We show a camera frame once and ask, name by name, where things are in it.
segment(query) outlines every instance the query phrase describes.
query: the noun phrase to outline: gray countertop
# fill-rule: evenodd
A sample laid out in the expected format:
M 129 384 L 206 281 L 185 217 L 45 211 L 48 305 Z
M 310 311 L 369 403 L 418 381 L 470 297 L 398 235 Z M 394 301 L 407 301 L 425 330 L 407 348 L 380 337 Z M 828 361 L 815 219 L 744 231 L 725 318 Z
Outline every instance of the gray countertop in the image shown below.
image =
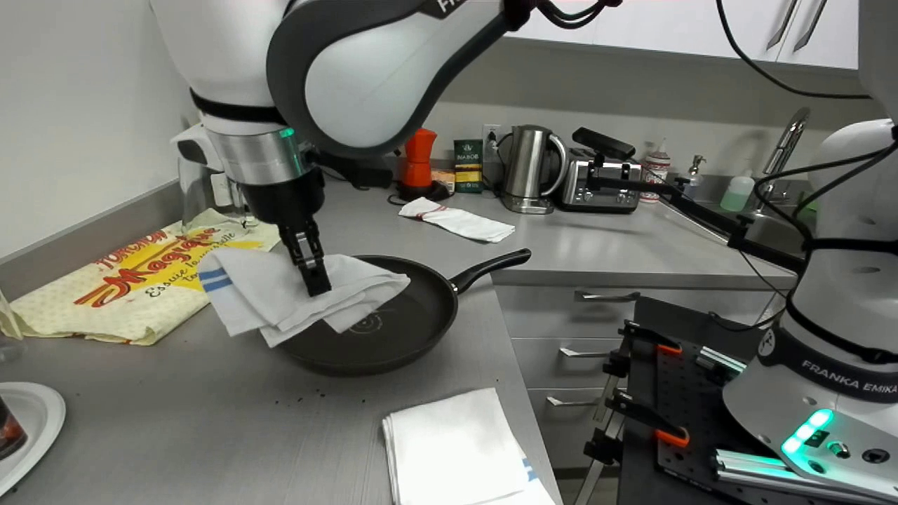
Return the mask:
M 532 247 L 502 284 L 765 288 L 739 253 L 664 204 L 635 217 L 515 217 L 492 196 L 459 207 L 518 225 L 473 243 L 397 217 L 384 190 L 330 187 L 321 214 L 332 253 L 405 254 L 456 274 Z M 790 284 L 783 270 L 758 267 Z M 461 301 L 425 358 L 369 379 L 302 371 L 258 337 L 229 339 L 210 308 L 157 348 L 25 343 L 0 381 L 43 381 L 71 407 L 62 437 L 5 501 L 390 501 L 380 421 L 403 407 L 497 386 L 515 435 L 558 500 L 492 281 Z

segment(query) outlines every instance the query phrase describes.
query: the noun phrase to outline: yellow dish towel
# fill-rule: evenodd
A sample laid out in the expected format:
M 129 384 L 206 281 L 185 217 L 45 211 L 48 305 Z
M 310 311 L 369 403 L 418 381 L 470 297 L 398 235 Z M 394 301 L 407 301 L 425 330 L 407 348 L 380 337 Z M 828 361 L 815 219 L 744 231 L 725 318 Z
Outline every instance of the yellow dish towel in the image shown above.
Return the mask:
M 209 302 L 198 264 L 210 250 L 275 243 L 272 225 L 206 211 L 29 291 L 11 302 L 11 315 L 0 315 L 0 330 L 154 344 Z

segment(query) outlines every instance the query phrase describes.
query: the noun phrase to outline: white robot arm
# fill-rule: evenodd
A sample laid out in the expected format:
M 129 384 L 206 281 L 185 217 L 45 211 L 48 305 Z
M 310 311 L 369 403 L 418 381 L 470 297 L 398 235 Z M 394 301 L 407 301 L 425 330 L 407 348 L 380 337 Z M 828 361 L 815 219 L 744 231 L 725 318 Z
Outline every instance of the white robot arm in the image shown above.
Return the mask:
M 282 226 L 313 294 L 325 291 L 330 277 L 313 219 L 323 204 L 323 182 L 304 163 L 304 142 L 339 158 L 384 155 L 418 128 L 473 60 L 527 22 L 533 8 L 557 26 L 579 27 L 605 5 L 598 0 L 593 12 L 565 13 L 547 0 L 150 2 L 202 111 L 202 124 L 177 138 L 182 158 L 226 169 L 243 184 L 254 214 Z M 823 159 L 895 142 L 898 2 L 866 0 L 861 8 L 861 79 L 891 118 L 836 132 L 823 145 Z M 815 184 L 850 169 L 828 170 Z M 891 151 L 877 173 L 857 176 L 819 201 L 816 235 L 895 242 L 895 187 L 898 158 Z M 894 501 L 895 270 L 895 250 L 815 250 L 793 311 L 762 344 L 762 358 L 725 389 L 732 417 L 793 468 Z M 828 442 L 812 447 L 809 437 L 823 428 Z
M 527 0 L 150 0 L 201 125 L 174 142 L 223 169 L 282 226 L 310 294 L 330 291 L 310 145 L 377 158 L 405 142 L 445 88 Z

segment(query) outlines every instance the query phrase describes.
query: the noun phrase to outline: green light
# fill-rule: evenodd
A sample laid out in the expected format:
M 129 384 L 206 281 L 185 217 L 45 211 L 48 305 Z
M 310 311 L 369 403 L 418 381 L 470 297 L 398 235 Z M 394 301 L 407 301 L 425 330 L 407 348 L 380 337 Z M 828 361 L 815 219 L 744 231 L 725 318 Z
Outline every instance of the green light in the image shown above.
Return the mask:
M 815 426 L 802 423 L 802 426 L 795 431 L 795 437 L 797 437 L 797 441 L 809 441 L 809 437 L 815 437 L 815 431 L 816 431 Z
M 790 441 L 783 442 L 783 452 L 787 452 L 787 455 L 793 455 L 793 452 L 797 452 L 797 449 L 802 449 L 802 441 L 797 441 L 797 437 L 790 437 Z
M 831 421 L 835 421 L 835 409 L 819 409 L 819 413 L 812 414 L 809 423 L 819 428 L 819 426 L 825 426 Z

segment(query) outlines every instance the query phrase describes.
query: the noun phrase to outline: frying pan handle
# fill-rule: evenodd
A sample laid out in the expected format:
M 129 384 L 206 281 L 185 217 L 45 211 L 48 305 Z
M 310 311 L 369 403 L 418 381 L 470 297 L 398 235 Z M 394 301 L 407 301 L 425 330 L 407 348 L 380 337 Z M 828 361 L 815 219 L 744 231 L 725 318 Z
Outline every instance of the frying pan handle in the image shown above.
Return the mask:
M 497 270 L 505 270 L 505 267 L 527 264 L 527 260 L 532 260 L 532 250 L 518 250 L 518 253 L 474 264 L 473 270 L 456 274 L 450 284 L 453 284 L 456 294 L 463 294 L 463 291 L 470 291 L 470 287 L 477 277 L 497 273 Z

